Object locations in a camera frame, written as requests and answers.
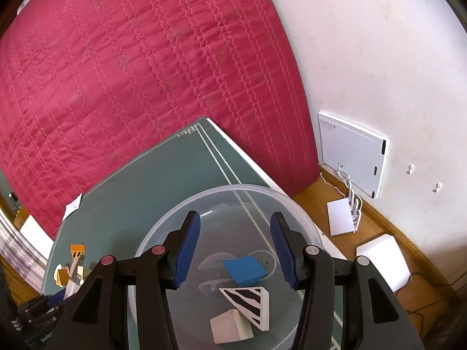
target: black and white striped block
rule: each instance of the black and white striped block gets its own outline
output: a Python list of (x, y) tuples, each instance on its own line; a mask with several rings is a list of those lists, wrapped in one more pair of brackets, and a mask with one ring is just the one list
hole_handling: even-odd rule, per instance
[(219, 288), (259, 330), (269, 330), (269, 292), (264, 287)]

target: table line marking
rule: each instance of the table line marking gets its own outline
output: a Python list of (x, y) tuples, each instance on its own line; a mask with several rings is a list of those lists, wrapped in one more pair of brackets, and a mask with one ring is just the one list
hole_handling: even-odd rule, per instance
[[(237, 180), (237, 182), (239, 184), (241, 184), (241, 181), (239, 179), (239, 177), (237, 176), (237, 174), (234, 172), (234, 170), (232, 169), (232, 167), (230, 167), (230, 165), (228, 164), (228, 162), (226, 161), (226, 159), (223, 157), (223, 155), (220, 153), (219, 149), (216, 147), (216, 145), (214, 145), (213, 141), (211, 140), (211, 138), (209, 137), (209, 135), (206, 133), (206, 131), (204, 130), (203, 126), (197, 122), (195, 124), (195, 126), (199, 126), (203, 133), (207, 136), (207, 139), (209, 140), (209, 142), (211, 143), (211, 145), (214, 147), (214, 149), (216, 150), (217, 154), (219, 154), (220, 158), (223, 160), (223, 162), (225, 163), (225, 165), (228, 167), (229, 171), (232, 173), (232, 175), (235, 177), (235, 179)], [(214, 156), (213, 152), (211, 151), (211, 149), (209, 148), (209, 146), (207, 145), (206, 141), (204, 140), (203, 136), (201, 135), (201, 132), (198, 130), (198, 133), (199, 135), (201, 136), (201, 139), (203, 140), (204, 144), (206, 145), (206, 147), (208, 148), (209, 150), (209, 153), (211, 154), (211, 156), (214, 158), (216, 164), (218, 165), (218, 167), (221, 169), (221, 172), (223, 173), (224, 177), (226, 178), (226, 180), (228, 181), (228, 183), (231, 185), (232, 182), (230, 182), (229, 178), (227, 177), (225, 171), (223, 170), (223, 168), (221, 167), (221, 165), (219, 164), (219, 162), (217, 161), (216, 157)], [(258, 232), (260, 233), (260, 236), (263, 238), (264, 242), (266, 243), (266, 245), (269, 247), (269, 249), (271, 250), (272, 254), (274, 254), (276, 257), (277, 257), (277, 253), (276, 253), (276, 250), (272, 248), (271, 244), (269, 243), (269, 241), (267, 240), (267, 238), (264, 236), (263, 232), (261, 231), (261, 229), (259, 229), (258, 227), (258, 224), (256, 223), (256, 221), (253, 219), (253, 217), (251, 216), (251, 213), (248, 211), (248, 208), (245, 206), (245, 204), (243, 203), (243, 201), (241, 200), (241, 198), (239, 197), (239, 195), (237, 195), (236, 192), (234, 192), (235, 195), (237, 196), (237, 199), (239, 200), (240, 204), (242, 205), (242, 207), (244, 208), (244, 210), (246, 211), (248, 217), (251, 219), (251, 221), (253, 222), (253, 224), (255, 225), (256, 229), (258, 230)], [(265, 214), (261, 211), (261, 209), (259, 208), (259, 206), (256, 204), (256, 202), (253, 200), (253, 198), (250, 196), (250, 194), (248, 192), (245, 192), (245, 194), (248, 196), (248, 198), (251, 200), (251, 203), (253, 203), (254, 207), (258, 210), (258, 212), (260, 213), (261, 217), (264, 219), (264, 221), (267, 223), (268, 226), (270, 226), (270, 222), (269, 220), (266, 218)], [(302, 291), (297, 291), (298, 294), (302, 297), (303, 299), (303, 293), (300, 293)], [(338, 314), (336, 313), (336, 311), (334, 311), (334, 317), (336, 318), (336, 321), (339, 323), (339, 325), (342, 327), (342, 320), (340, 319), (340, 317), (338, 316)], [(340, 346), (339, 344), (337, 343), (337, 341), (334, 339), (334, 337), (332, 337), (332, 342), (336, 347), (337, 350), (340, 350)]]

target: clear plastic bowl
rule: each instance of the clear plastic bowl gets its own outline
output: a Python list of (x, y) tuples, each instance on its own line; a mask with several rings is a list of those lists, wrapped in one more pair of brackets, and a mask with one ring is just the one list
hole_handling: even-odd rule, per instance
[[(200, 192), (165, 214), (149, 231), (136, 256), (179, 229), (188, 211), (201, 215), (201, 233), (188, 277), (177, 291), (167, 291), (170, 314), (180, 350), (254, 349), (291, 347), (302, 306), (302, 295), (284, 280), (269, 229), (274, 212), (283, 213), (292, 230), (308, 244), (323, 248), (314, 223), (288, 196), (257, 185), (236, 184)], [(236, 287), (222, 261), (252, 255), (268, 275), (257, 283), (269, 291), (269, 331), (252, 325), (254, 338), (217, 345), (210, 320), (233, 308), (219, 287)], [(128, 291), (136, 321), (135, 288)]]

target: bed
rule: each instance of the bed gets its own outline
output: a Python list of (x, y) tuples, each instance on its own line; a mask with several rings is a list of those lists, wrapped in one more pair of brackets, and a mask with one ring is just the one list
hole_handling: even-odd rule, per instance
[(271, 0), (31, 0), (0, 40), (0, 167), (55, 237), (65, 205), (206, 116), (288, 194), (318, 177)]

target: orange object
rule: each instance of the orange object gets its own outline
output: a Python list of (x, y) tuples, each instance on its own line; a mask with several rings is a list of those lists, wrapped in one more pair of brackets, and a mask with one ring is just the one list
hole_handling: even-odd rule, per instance
[(72, 244), (71, 250), (72, 250), (72, 257), (74, 259), (76, 257), (81, 257), (81, 255), (85, 253), (86, 247), (83, 244)]
[(57, 272), (57, 284), (60, 287), (64, 287), (68, 284), (68, 270), (66, 268), (62, 268), (61, 270), (58, 270)]

